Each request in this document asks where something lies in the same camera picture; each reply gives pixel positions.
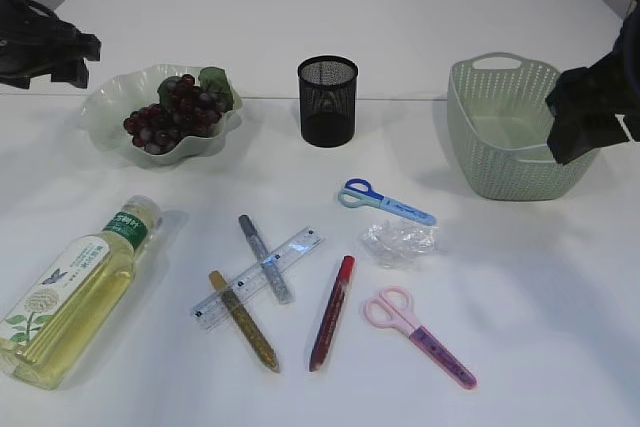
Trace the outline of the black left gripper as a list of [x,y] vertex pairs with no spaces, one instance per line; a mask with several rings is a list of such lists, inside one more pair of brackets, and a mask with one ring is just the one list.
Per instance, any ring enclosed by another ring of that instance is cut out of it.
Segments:
[[29,89],[31,80],[88,86],[86,63],[100,59],[101,41],[61,20],[35,0],[1,0],[1,83]]

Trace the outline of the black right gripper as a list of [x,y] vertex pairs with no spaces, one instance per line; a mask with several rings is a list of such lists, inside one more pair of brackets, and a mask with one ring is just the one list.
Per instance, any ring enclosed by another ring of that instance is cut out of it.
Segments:
[[590,67],[563,72],[546,97],[547,138],[566,165],[595,150],[639,140],[639,11],[623,22],[612,50]]

